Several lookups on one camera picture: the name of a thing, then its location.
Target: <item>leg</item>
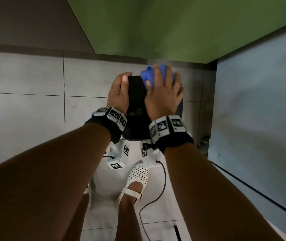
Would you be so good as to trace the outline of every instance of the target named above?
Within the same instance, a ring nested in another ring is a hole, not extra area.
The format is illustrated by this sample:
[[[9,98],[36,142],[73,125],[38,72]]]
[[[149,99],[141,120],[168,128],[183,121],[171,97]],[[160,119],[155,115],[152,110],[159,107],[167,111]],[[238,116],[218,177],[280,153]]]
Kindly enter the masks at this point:
[[[62,241],[80,240],[88,204],[89,194],[83,194]]]
[[[140,193],[142,184],[133,182],[128,188]],[[121,199],[115,241],[142,241],[140,227],[134,210],[135,200],[134,197],[127,194],[124,194]]]

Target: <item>person's right hand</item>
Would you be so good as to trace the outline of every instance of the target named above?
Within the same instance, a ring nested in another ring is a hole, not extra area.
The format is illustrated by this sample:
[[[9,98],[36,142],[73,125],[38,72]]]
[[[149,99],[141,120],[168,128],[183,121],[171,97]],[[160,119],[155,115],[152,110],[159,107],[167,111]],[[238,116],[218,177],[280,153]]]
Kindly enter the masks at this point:
[[[171,67],[166,66],[165,83],[163,84],[161,70],[155,64],[154,89],[149,81],[146,81],[146,85],[148,91],[144,102],[150,119],[154,121],[163,116],[175,115],[184,94],[180,74],[175,73],[175,83],[173,84],[173,71]]]

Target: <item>blue cloth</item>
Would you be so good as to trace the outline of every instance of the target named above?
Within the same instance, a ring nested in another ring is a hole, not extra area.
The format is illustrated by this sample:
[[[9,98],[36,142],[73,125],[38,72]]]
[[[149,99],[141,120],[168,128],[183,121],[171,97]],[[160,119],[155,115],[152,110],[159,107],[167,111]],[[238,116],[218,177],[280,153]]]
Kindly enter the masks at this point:
[[[161,65],[160,70],[162,73],[163,84],[164,84],[165,75],[166,75],[166,66]],[[147,80],[151,83],[152,87],[154,88],[154,68],[152,66],[148,66],[146,70],[141,71],[141,78],[142,78],[143,84],[145,85],[145,88],[147,87],[145,84]],[[174,81],[175,81],[175,73],[173,73],[173,82]]]

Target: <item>white shoe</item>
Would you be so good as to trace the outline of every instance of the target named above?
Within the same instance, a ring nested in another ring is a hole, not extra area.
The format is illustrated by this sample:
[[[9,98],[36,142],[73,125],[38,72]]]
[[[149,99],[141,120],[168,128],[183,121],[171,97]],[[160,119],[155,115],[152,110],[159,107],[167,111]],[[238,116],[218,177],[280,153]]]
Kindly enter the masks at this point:
[[[87,210],[89,210],[89,208],[91,207],[91,204],[92,204],[92,188],[91,188],[91,183],[89,183],[87,185],[87,188],[85,189],[84,193],[83,194],[89,194],[89,205],[87,206]]]
[[[145,189],[146,184],[148,183],[148,179],[149,179],[149,169],[144,168],[142,162],[138,163],[133,167],[133,169],[129,174],[129,177],[127,178],[125,187],[123,188],[119,197],[114,202],[117,213],[119,213],[120,202],[124,194],[128,194],[136,198],[134,205],[136,204],[137,200],[141,199],[142,192]],[[130,184],[133,182],[140,182],[143,185],[141,193],[128,189]]]

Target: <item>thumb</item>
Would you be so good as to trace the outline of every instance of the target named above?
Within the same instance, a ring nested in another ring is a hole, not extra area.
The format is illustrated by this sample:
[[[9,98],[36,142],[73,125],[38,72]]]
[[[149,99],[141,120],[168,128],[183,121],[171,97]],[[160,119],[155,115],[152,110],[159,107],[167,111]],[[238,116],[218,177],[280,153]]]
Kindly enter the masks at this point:
[[[146,96],[148,97],[148,96],[151,96],[152,95],[152,93],[153,93],[153,87],[152,87],[152,85],[151,85],[151,83],[150,83],[150,81],[146,81],[145,82],[145,84],[146,84],[146,87],[147,87],[147,92],[146,92]]]
[[[124,96],[129,96],[129,77],[127,75],[122,76],[121,93]]]

